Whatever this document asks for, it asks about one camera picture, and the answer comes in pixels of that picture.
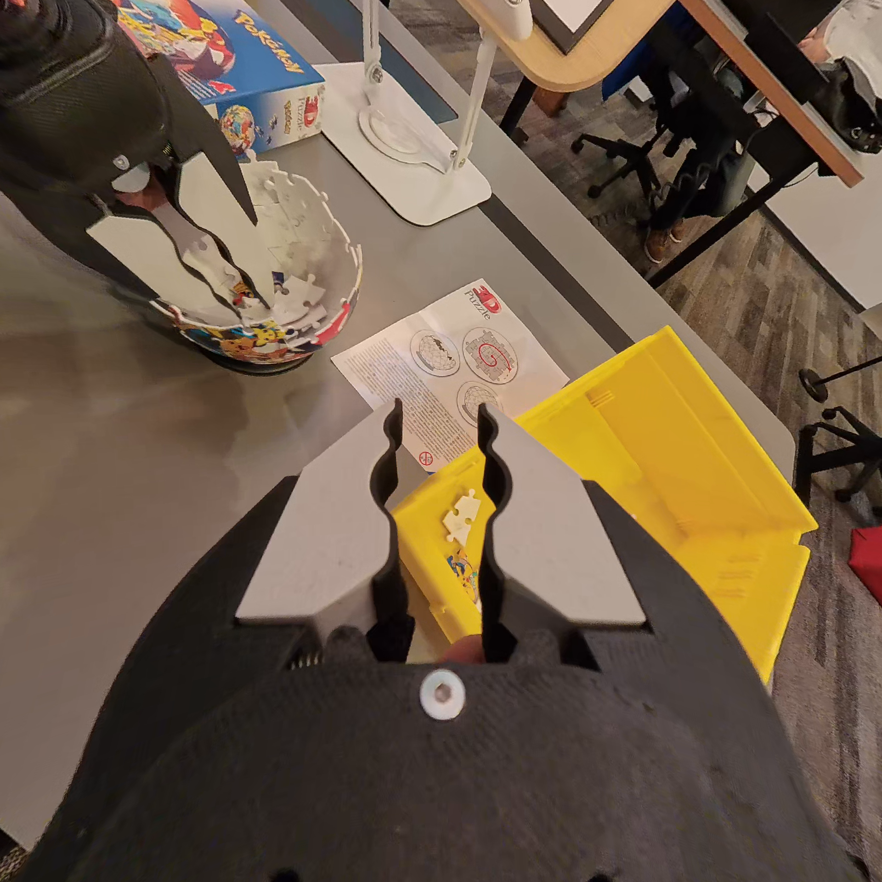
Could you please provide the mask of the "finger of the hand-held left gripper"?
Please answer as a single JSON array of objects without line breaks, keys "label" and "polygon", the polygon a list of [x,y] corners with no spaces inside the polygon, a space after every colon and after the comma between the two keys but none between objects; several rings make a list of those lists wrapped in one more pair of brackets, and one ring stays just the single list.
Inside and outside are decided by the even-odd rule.
[{"label": "finger of the hand-held left gripper", "polygon": [[215,242],[221,256],[270,309],[275,302],[271,254],[257,222],[243,209],[204,152],[178,167],[174,189],[178,212]]},{"label": "finger of the hand-held left gripper", "polygon": [[85,232],[144,282],[163,309],[199,325],[240,325],[233,288],[210,287],[182,262],[173,234],[183,231],[208,236],[169,206],[158,215],[105,215]]}]

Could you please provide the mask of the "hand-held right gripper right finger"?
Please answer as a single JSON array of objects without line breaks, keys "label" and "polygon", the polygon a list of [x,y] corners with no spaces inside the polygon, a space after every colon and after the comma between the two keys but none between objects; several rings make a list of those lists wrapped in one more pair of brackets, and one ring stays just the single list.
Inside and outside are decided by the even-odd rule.
[{"label": "hand-held right gripper right finger", "polygon": [[478,445],[494,507],[478,579],[486,662],[508,662],[536,631],[565,651],[586,627],[642,628],[645,611],[579,473],[487,403]]}]

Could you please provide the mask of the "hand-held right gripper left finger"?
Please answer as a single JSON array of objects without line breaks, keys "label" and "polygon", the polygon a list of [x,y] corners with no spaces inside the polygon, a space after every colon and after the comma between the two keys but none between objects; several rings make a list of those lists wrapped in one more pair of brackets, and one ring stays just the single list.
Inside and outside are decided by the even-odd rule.
[{"label": "hand-held right gripper left finger", "polygon": [[363,634],[380,662],[403,663],[415,623],[387,508],[399,483],[403,403],[391,399],[306,465],[236,612],[245,625],[302,625],[321,644]]}]

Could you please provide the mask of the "small puzzle piece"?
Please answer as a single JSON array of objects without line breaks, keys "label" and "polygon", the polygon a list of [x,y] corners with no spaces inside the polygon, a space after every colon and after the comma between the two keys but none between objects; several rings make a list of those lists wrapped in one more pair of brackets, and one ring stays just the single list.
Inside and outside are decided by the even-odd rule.
[{"label": "small puzzle piece", "polygon": [[232,289],[241,276],[238,270],[221,255],[212,237],[193,236],[186,231],[173,234],[182,262],[198,274],[212,288]]}]

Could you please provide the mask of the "colourful puzzle ball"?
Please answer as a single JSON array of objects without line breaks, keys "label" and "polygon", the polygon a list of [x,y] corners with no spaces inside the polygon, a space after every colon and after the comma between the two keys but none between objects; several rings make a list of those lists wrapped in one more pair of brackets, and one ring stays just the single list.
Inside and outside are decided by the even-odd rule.
[{"label": "colourful puzzle ball", "polygon": [[361,247],[307,178],[256,154],[240,166],[271,254],[274,305],[266,308],[241,280],[233,288],[240,325],[199,325],[163,309],[158,300],[151,307],[200,350],[250,362],[315,354],[339,335],[356,307]]}]

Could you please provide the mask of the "heap of puzzle pieces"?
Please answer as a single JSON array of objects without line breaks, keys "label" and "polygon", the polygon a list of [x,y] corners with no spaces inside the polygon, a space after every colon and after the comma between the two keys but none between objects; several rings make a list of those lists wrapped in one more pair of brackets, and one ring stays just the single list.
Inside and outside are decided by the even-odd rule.
[{"label": "heap of puzzle pieces", "polygon": [[472,527],[481,508],[481,501],[470,489],[461,496],[443,518],[443,526],[447,532],[447,566],[456,576],[469,600],[481,611],[481,600],[478,586],[478,569],[472,563],[467,545]]}]

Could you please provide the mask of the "yellow plastic bin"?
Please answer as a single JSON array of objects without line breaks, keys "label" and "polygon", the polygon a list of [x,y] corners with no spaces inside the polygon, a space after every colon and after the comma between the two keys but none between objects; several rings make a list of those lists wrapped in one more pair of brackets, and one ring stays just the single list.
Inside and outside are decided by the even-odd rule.
[{"label": "yellow plastic bin", "polygon": [[[809,559],[801,539],[817,524],[678,336],[662,329],[513,421],[685,570],[769,684]],[[483,469],[474,446],[391,513],[401,568],[451,643],[480,632],[481,611],[447,566],[442,521],[475,490],[467,549],[479,579],[494,510]]]}]

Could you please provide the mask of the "blue puzzle box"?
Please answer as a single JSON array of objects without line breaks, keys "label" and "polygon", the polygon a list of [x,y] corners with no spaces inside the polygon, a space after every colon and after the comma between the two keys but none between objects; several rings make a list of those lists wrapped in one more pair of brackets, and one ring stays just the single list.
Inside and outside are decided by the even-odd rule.
[{"label": "blue puzzle box", "polygon": [[322,132],[325,80],[244,1],[116,1],[145,57],[163,55],[238,159]]}]

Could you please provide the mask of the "black round ball stand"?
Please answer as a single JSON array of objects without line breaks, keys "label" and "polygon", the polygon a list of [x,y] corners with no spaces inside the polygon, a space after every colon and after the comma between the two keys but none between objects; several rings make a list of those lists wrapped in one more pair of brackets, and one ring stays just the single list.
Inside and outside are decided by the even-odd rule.
[{"label": "black round ball stand", "polygon": [[269,361],[269,362],[250,362],[242,359],[236,359],[231,356],[205,350],[201,353],[212,363],[218,365],[222,369],[226,369],[233,373],[250,377],[276,377],[285,373],[303,367],[309,359],[313,358],[313,354],[305,354],[296,356],[288,361]]}]

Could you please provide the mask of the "white instruction leaflet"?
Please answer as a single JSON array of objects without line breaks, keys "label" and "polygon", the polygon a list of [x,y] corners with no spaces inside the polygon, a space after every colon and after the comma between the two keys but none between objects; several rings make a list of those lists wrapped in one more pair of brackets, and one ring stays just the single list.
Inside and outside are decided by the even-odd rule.
[{"label": "white instruction leaflet", "polygon": [[483,279],[350,347],[333,362],[373,409],[401,400],[403,446],[430,474],[476,445],[480,405],[518,417],[569,382]]}]

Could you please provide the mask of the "black pole stand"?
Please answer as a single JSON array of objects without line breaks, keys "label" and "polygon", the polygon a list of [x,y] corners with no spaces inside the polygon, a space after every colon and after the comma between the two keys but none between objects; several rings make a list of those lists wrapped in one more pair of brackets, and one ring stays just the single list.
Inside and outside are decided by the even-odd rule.
[{"label": "black pole stand", "polygon": [[829,398],[829,389],[828,387],[833,382],[844,379],[848,376],[851,376],[857,372],[860,372],[864,369],[868,369],[874,367],[882,362],[881,356],[876,356],[875,358],[868,359],[865,362],[860,362],[854,366],[848,367],[847,369],[843,369],[832,373],[828,376],[822,377],[817,371],[810,368],[802,368],[798,371],[798,379],[800,385],[803,388],[810,398],[813,401],[818,403],[824,403]]}]

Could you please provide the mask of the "red storage bin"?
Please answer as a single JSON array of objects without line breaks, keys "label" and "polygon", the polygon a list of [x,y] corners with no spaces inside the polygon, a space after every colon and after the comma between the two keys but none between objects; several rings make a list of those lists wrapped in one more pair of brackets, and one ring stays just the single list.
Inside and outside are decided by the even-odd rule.
[{"label": "red storage bin", "polygon": [[852,530],[848,566],[881,605],[881,526]]}]

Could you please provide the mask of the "black bag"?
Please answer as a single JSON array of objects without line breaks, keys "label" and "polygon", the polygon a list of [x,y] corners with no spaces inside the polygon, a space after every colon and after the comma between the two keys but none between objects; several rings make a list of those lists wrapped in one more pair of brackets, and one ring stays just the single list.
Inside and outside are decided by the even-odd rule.
[{"label": "black bag", "polygon": [[866,74],[848,58],[820,67],[825,83],[814,107],[853,150],[866,155],[881,152],[880,99]]}]

